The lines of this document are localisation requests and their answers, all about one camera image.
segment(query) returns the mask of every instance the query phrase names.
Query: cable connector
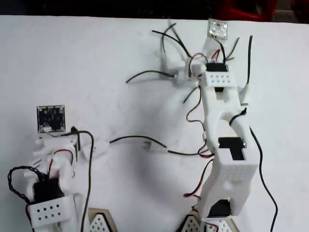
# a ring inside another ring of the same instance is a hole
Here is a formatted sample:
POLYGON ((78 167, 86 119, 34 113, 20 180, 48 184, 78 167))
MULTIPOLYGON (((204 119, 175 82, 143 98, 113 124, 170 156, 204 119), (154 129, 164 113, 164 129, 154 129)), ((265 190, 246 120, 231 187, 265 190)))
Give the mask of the cable connector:
POLYGON ((206 131, 203 131, 203 141, 206 141, 206 131))
POLYGON ((249 105, 250 100, 250 85, 246 84, 242 91, 239 93, 239 101, 241 105, 249 105))
POLYGON ((43 127, 44 132, 51 132, 52 128, 50 126, 43 127))

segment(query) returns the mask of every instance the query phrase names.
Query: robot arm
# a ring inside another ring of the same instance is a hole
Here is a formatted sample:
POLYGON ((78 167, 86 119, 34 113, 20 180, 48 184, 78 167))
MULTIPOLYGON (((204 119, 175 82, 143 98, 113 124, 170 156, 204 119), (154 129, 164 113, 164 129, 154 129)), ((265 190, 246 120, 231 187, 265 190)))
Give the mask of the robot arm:
POLYGON ((201 76, 200 87, 207 145, 215 156, 197 208, 202 218, 208 220, 236 216, 250 194, 259 156, 245 115, 236 117, 230 125, 237 137, 219 137, 217 133, 220 120, 230 122, 233 116, 243 111, 232 72, 206 71, 201 76), (222 94, 222 100, 217 98, 219 94, 222 94))

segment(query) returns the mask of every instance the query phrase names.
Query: white background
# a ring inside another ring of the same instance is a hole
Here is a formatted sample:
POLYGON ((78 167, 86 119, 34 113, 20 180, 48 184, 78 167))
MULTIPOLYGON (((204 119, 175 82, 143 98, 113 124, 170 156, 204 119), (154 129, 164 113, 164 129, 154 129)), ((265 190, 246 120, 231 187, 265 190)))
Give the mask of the white background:
MULTIPOLYGON (((109 141, 140 134, 168 148, 196 152, 201 128, 185 115, 198 100, 191 85, 145 74, 160 70, 160 38, 166 20, 88 17, 0 17, 0 226, 30 231, 25 204, 8 189, 8 171, 26 164, 37 137, 36 106, 64 104, 69 129, 92 131, 109 141)), ((194 54, 205 42, 205 21, 177 21, 177 32, 194 54)), ((230 68, 243 85, 247 46, 253 35, 249 121, 264 152, 263 174, 279 214, 274 231, 304 231, 308 217, 308 50, 309 27, 284 23, 230 22, 228 53, 240 41, 230 68)), ((176 58, 172 42, 167 53, 176 58)), ((198 108, 192 118, 203 119, 198 108)), ((120 232, 171 232, 196 199, 185 199, 199 181, 206 160, 146 151, 143 140, 115 143, 93 162, 90 206, 110 210, 120 232)), ((87 163, 81 160, 86 181, 87 163)), ((22 173, 13 184, 24 190, 22 173)), ((268 231, 274 205, 258 172, 235 221, 241 231, 268 231)))

